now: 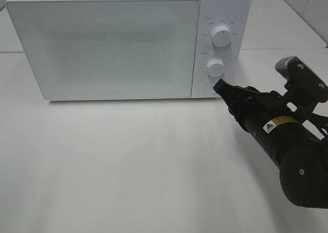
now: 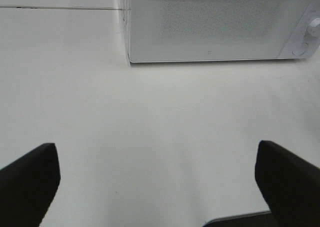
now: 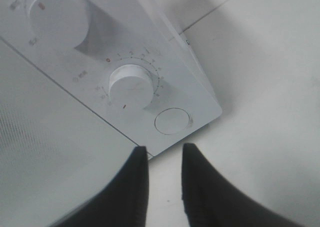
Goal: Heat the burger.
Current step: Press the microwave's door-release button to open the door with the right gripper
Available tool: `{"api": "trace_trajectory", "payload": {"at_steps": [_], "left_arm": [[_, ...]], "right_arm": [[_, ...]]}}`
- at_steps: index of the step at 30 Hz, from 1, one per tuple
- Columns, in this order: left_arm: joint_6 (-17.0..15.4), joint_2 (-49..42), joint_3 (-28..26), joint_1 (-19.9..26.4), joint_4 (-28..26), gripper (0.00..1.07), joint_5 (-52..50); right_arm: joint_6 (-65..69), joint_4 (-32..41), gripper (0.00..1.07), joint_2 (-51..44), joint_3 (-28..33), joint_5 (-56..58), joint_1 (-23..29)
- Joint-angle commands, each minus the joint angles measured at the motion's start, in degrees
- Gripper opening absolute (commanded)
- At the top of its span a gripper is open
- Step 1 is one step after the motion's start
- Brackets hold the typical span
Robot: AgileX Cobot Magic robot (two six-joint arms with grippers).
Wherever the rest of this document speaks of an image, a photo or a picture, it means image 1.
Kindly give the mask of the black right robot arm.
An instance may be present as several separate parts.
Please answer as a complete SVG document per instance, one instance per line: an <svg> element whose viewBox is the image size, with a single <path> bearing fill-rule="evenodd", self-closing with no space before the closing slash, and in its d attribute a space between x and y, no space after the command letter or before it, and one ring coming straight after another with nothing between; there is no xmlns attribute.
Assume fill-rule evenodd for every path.
<svg viewBox="0 0 328 233"><path fill-rule="evenodd" d="M327 141L308 131L276 91L233 86L223 79L213 89L278 167L287 199L297 206L326 209Z"/></svg>

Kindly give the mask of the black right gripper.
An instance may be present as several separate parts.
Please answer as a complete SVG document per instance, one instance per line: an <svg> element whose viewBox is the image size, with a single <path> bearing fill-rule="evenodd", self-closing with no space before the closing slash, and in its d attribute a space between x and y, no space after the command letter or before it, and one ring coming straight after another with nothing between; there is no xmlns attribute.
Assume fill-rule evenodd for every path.
<svg viewBox="0 0 328 233"><path fill-rule="evenodd" d="M265 118L284 115L284 106L276 91L260 92L254 87L233 86L220 79L213 90L224 100L229 112L242 128L255 128Z"/></svg>

